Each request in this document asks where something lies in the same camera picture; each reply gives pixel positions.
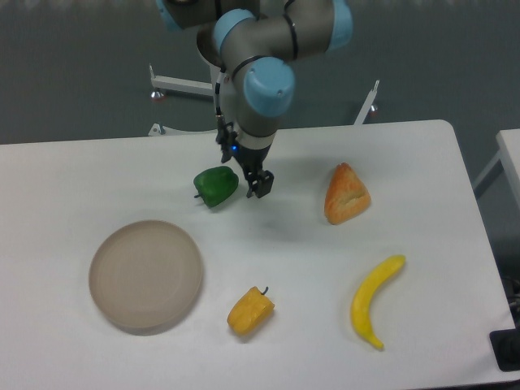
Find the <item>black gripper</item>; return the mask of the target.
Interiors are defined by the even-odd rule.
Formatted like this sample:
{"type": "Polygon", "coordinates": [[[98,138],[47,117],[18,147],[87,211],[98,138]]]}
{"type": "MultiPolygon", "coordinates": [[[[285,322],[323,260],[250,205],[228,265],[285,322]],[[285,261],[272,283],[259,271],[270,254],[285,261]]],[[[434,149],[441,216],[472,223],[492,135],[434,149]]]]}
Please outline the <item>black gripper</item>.
{"type": "Polygon", "coordinates": [[[274,183],[274,175],[263,169],[263,162],[271,147],[248,149],[236,143],[236,136],[232,123],[218,122],[215,141],[220,145],[221,163],[226,163],[234,157],[248,182],[246,197],[264,197],[271,191],[274,183]]]}

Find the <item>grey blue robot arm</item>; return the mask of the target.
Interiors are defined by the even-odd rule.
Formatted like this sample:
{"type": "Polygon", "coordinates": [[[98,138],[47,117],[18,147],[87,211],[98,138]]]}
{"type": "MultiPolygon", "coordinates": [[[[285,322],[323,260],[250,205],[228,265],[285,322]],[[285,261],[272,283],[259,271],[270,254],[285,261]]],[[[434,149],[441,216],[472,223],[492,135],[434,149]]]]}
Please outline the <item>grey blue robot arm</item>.
{"type": "Polygon", "coordinates": [[[263,167],[280,120],[293,101],[296,79],[288,65],[347,45],[353,16],[345,1],[287,1],[282,15],[263,17],[258,1],[158,1],[172,31],[210,27],[210,46],[236,92],[236,115],[225,119],[214,87],[216,141],[222,160],[235,159],[249,197],[263,197],[274,176],[263,167]]]}

